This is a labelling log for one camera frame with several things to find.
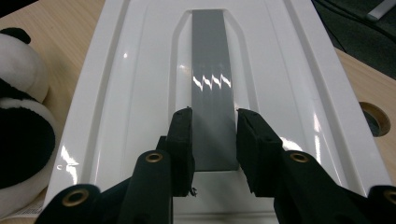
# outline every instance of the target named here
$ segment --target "brass screw insert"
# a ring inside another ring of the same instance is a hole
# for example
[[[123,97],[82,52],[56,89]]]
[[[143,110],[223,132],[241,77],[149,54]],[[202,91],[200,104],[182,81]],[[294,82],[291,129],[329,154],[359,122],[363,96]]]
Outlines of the brass screw insert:
[[[64,196],[62,204],[66,207],[73,207],[85,202],[89,195],[86,189],[75,189]]]
[[[386,199],[388,199],[388,201],[390,201],[391,203],[396,204],[396,191],[388,189],[384,191],[384,196]]]
[[[162,159],[163,159],[163,154],[157,152],[150,153],[146,157],[146,161],[148,162],[157,162]]]
[[[309,161],[309,159],[304,154],[297,153],[297,152],[291,153],[290,157],[292,160],[297,161],[297,162],[308,162]]]

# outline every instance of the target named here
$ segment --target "black ear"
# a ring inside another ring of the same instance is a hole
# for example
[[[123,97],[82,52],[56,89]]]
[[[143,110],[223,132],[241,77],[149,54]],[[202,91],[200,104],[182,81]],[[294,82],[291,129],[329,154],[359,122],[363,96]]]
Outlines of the black ear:
[[[10,27],[0,30],[0,34],[13,36],[25,44],[30,43],[30,36],[21,28]]]

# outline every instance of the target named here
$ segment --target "gray plastic strip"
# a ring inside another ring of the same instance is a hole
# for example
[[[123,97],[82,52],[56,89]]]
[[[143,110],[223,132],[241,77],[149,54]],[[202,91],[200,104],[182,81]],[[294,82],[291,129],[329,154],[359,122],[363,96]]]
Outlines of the gray plastic strip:
[[[221,10],[192,12],[191,93],[196,171],[237,170],[233,86]]]

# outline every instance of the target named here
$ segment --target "glossy white surface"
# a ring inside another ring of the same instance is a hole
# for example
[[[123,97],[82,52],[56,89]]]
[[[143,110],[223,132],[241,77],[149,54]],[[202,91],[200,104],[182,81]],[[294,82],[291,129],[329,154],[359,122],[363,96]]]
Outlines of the glossy white surface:
[[[96,28],[46,202],[76,183],[105,190],[129,177],[172,114],[191,105],[198,8],[224,11],[235,109],[261,113],[285,149],[310,153],[346,188],[365,194],[390,184],[310,1],[117,0],[106,2]],[[272,201],[254,198],[240,171],[196,173],[193,186],[197,198],[175,199],[175,223],[276,223]]]

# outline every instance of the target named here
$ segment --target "stuffed toy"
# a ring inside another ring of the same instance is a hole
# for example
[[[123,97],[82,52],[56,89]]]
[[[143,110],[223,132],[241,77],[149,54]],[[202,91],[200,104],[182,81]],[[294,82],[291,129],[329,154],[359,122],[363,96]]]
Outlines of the stuffed toy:
[[[58,144],[46,68],[22,29],[0,31],[0,219],[49,183]]]

